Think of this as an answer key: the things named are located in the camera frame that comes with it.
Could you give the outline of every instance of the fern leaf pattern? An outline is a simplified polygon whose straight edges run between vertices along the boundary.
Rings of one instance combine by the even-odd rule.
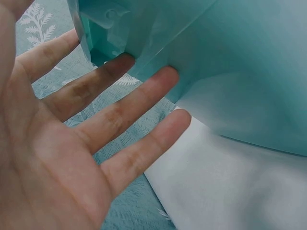
[[[125,74],[121,79],[115,82],[115,85],[121,85],[121,86],[131,86],[136,85],[140,81],[136,78],[130,76],[129,74]]]
[[[45,15],[45,9],[39,3],[34,3],[21,17],[19,24],[28,25],[24,31],[31,34],[27,40],[32,44],[32,47],[38,46],[51,39],[52,34],[56,30],[56,25],[50,25],[45,28],[52,18],[51,13]]]

